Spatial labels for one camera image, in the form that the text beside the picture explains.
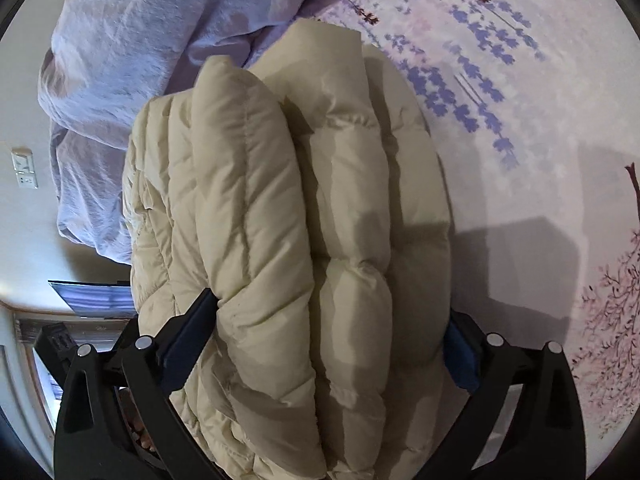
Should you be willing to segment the white wall switch plate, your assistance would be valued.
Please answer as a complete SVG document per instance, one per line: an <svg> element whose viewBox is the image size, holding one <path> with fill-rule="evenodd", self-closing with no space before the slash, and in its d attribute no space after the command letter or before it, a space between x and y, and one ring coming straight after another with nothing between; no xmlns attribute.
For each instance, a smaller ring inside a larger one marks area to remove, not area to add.
<svg viewBox="0 0 640 480"><path fill-rule="evenodd" d="M14 148L11 151L11 159L17 185L20 188L38 188L34 158L28 148Z"/></svg>

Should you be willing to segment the lavender crumpled duvet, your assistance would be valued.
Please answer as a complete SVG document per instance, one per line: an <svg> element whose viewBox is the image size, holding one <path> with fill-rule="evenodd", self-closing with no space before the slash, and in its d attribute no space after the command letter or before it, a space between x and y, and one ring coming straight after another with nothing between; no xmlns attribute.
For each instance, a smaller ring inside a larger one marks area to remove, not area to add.
<svg viewBox="0 0 640 480"><path fill-rule="evenodd" d="M305 1L65 0L38 81L62 237L128 263L122 170L137 114L192 87L210 56L245 64Z"/></svg>

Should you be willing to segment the pink floral bed sheet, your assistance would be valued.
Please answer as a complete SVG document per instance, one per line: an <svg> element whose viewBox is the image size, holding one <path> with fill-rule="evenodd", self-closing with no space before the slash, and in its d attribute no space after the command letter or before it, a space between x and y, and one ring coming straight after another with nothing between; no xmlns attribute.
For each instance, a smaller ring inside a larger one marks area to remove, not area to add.
<svg viewBox="0 0 640 480"><path fill-rule="evenodd" d="M564 347L595 472L639 407L639 40L615 0L318 0L400 69L454 216L454 306Z"/></svg>

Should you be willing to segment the cream quilted down jacket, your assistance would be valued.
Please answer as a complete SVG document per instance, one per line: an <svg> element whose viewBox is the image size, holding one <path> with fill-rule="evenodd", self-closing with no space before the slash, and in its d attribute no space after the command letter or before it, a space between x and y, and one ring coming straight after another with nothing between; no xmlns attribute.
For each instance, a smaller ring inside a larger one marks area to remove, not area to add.
<svg viewBox="0 0 640 480"><path fill-rule="evenodd" d="M209 289L171 402L235 479L410 479L434 448L450 212L413 91L358 32L299 20L249 68L147 102L122 175L156 334Z"/></svg>

